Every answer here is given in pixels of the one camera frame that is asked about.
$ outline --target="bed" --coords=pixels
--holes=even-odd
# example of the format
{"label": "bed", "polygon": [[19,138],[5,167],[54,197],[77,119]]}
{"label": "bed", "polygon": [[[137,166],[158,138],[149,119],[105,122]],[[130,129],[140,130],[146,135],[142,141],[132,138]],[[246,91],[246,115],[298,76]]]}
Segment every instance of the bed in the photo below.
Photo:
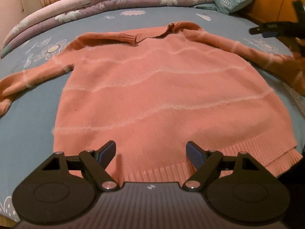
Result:
{"label": "bed", "polygon": [[[81,13],[80,10],[84,8],[65,12],[64,15],[57,13],[41,23],[33,22],[31,31],[30,27],[22,31],[22,25],[17,26],[13,32],[15,34],[12,34],[12,39],[8,38],[8,44],[2,51],[0,80],[12,73],[44,64],[77,36],[86,32],[161,27],[178,21],[194,22],[209,33],[239,41],[263,52],[291,55],[287,46],[293,42],[287,39],[280,39],[282,42],[276,38],[264,39],[261,35],[252,36],[248,30],[256,26],[254,22],[295,21],[291,6],[293,0],[252,0],[249,5],[229,15],[213,9],[210,6],[212,0],[205,0],[203,6],[200,6],[199,0],[192,0],[193,4],[188,4],[188,0],[158,0],[163,4],[160,7],[151,4],[139,6],[140,3],[136,2],[130,5],[126,1],[128,2],[116,0],[113,8],[107,3],[95,3],[91,6],[94,12],[88,12],[87,9],[87,14]],[[296,150],[303,154],[305,98],[280,78],[252,65],[275,90],[289,111],[297,140]],[[11,201],[14,188],[53,153],[52,130],[62,90],[70,75],[67,73],[21,92],[9,111],[0,118],[0,214],[9,221],[19,221]]]}

